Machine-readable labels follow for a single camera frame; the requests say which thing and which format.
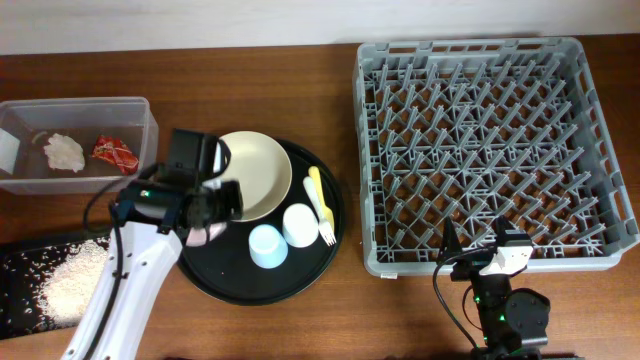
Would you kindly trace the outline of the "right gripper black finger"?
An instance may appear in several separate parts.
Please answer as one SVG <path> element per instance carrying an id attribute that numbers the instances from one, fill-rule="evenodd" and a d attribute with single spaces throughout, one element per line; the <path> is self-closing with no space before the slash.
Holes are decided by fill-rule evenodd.
<path id="1" fill-rule="evenodd" d="M 443 237 L 439 249 L 439 259 L 446 260 L 462 252 L 454 223 L 450 217 L 445 219 Z"/>
<path id="2" fill-rule="evenodd" d="M 514 240 L 520 238 L 520 231 L 503 215 L 498 216 L 495 220 L 495 232 L 497 240 Z"/>

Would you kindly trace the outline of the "pink bowl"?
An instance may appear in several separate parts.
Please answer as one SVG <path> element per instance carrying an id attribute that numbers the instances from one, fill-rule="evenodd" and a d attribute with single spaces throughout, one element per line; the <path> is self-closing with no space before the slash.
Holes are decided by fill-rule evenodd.
<path id="1" fill-rule="evenodd" d="M 202 228 L 191 228 L 188 232 L 185 245 L 187 247 L 200 247 L 221 235 L 227 228 L 224 222 L 213 223 Z"/>

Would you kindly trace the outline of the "light blue plastic cup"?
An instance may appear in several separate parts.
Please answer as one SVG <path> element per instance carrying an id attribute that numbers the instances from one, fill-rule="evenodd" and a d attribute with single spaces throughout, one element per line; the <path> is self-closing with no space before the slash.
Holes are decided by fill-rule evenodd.
<path id="1" fill-rule="evenodd" d="M 263 269 L 280 266 L 288 255 L 288 244 L 272 225 L 256 226 L 249 234 L 249 252 L 252 261 Z"/>

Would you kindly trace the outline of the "white plastic cup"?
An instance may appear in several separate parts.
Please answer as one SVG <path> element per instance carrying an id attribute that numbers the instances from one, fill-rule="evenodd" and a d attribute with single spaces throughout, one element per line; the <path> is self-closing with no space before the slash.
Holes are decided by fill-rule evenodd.
<path id="1" fill-rule="evenodd" d="M 315 213 L 303 203 L 294 203 L 285 210 L 282 230 L 285 241 L 295 248 L 311 246 L 319 235 Z"/>

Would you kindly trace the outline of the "red candy wrapper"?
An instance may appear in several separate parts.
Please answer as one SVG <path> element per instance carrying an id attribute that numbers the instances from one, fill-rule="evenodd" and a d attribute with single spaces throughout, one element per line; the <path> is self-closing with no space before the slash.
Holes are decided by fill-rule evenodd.
<path id="1" fill-rule="evenodd" d="M 139 160 L 120 139 L 100 135 L 91 156 L 116 166 L 123 175 L 133 175 L 139 167 Z"/>

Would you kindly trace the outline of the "white tissue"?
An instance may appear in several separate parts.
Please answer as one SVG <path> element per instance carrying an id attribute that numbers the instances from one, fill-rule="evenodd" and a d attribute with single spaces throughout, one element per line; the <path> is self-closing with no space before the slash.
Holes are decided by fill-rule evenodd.
<path id="1" fill-rule="evenodd" d="M 83 148 L 69 136 L 55 133 L 43 150 L 51 169 L 77 173 L 85 167 Z"/>

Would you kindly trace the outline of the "pile of rice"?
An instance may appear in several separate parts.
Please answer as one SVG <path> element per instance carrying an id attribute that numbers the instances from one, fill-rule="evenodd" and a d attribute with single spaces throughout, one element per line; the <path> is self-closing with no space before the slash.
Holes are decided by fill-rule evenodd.
<path id="1" fill-rule="evenodd" d="M 64 261 L 45 274 L 37 305 L 56 326 L 74 326 L 83 316 L 108 252 L 94 241 L 73 245 Z"/>

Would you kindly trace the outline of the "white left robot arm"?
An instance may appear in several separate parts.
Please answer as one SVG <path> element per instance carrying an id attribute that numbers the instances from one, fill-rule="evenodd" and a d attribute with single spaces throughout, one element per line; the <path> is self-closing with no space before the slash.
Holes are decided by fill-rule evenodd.
<path id="1" fill-rule="evenodd" d="M 132 359 L 156 297 L 186 247 L 200 247 L 243 215 L 240 185 L 224 180 L 231 151 L 219 137 L 176 129 L 169 158 L 116 180 L 109 255 L 63 356 Z"/>

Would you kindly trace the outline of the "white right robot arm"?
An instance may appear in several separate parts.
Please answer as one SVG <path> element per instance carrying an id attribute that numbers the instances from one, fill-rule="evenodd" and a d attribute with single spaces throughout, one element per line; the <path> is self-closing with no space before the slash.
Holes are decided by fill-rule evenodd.
<path id="1" fill-rule="evenodd" d="M 479 346 L 458 320 L 454 324 L 471 343 L 472 359 L 542 360 L 541 348 L 548 344 L 550 300 L 532 289 L 511 286 L 511 279 L 527 269 L 533 240 L 504 216 L 497 217 L 494 224 L 493 244 L 465 250 L 453 221 L 445 220 L 432 278 L 434 291 L 446 313 L 454 318 L 439 290 L 438 273 L 450 265 L 452 281 L 470 283 L 465 292 L 473 294 L 484 345 Z"/>

